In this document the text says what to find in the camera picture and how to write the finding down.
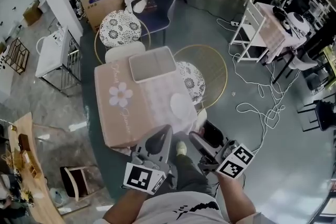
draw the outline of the gray pants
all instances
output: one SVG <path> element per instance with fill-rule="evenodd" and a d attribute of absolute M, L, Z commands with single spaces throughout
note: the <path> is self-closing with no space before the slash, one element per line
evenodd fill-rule
<path fill-rule="evenodd" d="M 154 196 L 177 191 L 195 191 L 213 196 L 212 189 L 208 184 L 207 178 L 197 171 L 193 161 L 188 156 L 178 155 L 174 164 L 177 168 L 176 189 L 172 188 L 168 176 Z"/>

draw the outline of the round cushion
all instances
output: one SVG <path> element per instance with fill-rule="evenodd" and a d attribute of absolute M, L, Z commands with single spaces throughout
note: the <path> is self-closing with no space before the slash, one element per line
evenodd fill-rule
<path fill-rule="evenodd" d="M 99 29 L 101 42 L 107 47 L 132 43 L 141 36 L 141 25 L 133 13 L 116 10 L 108 14 Z"/>
<path fill-rule="evenodd" d="M 200 103 L 205 91 L 205 81 L 202 73 L 189 62 L 177 62 L 176 64 L 193 104 Z"/>

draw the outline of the power strip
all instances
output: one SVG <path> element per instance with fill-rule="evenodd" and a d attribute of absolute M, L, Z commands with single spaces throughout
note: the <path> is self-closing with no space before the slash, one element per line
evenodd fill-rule
<path fill-rule="evenodd" d="M 238 22 L 231 21 L 230 23 L 231 23 L 232 26 L 239 26 Z"/>

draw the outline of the navy blue chair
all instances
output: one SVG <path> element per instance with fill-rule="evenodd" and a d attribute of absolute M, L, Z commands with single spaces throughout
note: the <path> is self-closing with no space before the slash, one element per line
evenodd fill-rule
<path fill-rule="evenodd" d="M 141 0 L 132 1 L 132 7 Z M 176 0 L 154 0 L 156 7 L 144 10 L 142 13 L 134 12 L 134 15 L 141 20 L 149 30 L 155 33 L 163 30 L 163 45 L 166 43 L 166 29 L 169 27 L 173 18 Z M 141 36 L 148 35 L 146 29 L 142 28 Z"/>

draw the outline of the shoe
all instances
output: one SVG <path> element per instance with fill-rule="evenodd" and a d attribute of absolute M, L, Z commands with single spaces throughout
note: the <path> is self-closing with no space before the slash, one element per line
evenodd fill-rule
<path fill-rule="evenodd" d="M 187 154 L 187 146 L 183 141 L 178 141 L 176 145 L 176 155 L 186 155 Z"/>

